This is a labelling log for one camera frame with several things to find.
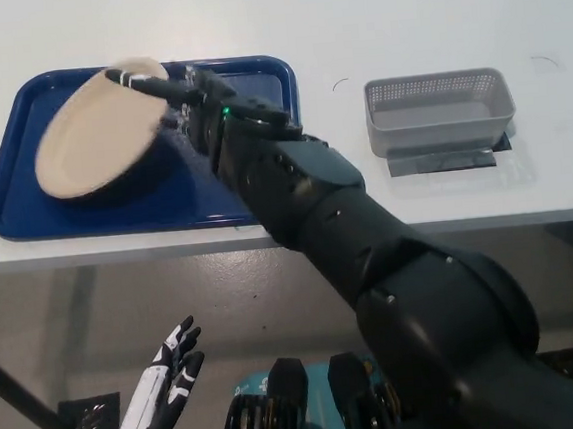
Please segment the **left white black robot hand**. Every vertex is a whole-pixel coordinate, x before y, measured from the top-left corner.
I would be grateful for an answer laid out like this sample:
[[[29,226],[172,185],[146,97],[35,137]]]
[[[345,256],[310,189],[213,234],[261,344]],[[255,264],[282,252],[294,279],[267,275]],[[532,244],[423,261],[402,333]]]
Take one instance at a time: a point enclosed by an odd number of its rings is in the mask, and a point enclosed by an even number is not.
[[[174,429],[204,361],[189,315],[161,344],[135,388],[120,429]]]

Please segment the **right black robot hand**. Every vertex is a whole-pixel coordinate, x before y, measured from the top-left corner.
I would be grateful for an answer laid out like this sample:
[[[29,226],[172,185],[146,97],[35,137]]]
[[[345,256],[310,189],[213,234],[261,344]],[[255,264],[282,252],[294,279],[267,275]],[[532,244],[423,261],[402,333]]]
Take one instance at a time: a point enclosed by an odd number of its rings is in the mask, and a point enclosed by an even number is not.
[[[181,127],[194,150],[209,156],[219,137],[224,110],[238,92],[222,77],[208,70],[188,68],[184,80],[162,79],[146,73],[109,68],[104,71],[111,82],[141,94],[167,101],[180,110]]]

